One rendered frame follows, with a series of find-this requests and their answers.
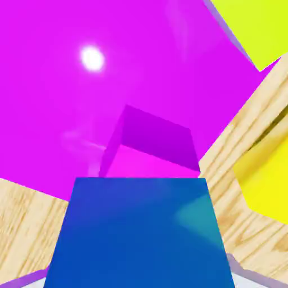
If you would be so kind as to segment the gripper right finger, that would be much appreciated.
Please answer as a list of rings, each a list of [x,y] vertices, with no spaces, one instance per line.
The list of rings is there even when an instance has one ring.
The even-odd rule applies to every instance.
[[[227,254],[235,288],[288,288],[288,284],[243,269],[232,254]]]

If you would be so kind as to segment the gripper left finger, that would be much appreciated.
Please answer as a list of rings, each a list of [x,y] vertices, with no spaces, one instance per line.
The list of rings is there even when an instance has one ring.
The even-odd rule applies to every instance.
[[[0,284],[0,288],[44,288],[49,267]]]

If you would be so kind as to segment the small blue cube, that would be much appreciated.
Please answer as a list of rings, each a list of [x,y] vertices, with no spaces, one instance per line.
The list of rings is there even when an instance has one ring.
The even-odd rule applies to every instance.
[[[235,288],[204,178],[77,178],[44,288]]]

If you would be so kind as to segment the small yellow cube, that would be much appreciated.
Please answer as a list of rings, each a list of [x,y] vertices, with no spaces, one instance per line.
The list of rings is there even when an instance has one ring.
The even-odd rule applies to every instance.
[[[264,138],[233,171],[249,209],[288,225],[288,136]]]

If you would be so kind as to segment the small magenta cube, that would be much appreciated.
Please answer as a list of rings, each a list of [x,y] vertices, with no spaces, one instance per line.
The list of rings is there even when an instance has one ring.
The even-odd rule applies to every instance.
[[[103,153],[101,177],[196,178],[188,128],[127,105]]]

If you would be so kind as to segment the large magenta box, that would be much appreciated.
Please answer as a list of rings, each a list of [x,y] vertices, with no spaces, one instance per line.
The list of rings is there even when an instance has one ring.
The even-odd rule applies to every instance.
[[[203,0],[0,0],[0,177],[69,199],[129,105],[198,161],[264,80]]]

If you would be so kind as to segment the large yellow-green box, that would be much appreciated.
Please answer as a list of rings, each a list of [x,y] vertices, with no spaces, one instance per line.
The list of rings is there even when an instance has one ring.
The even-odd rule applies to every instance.
[[[202,1],[258,71],[288,52],[288,0]]]

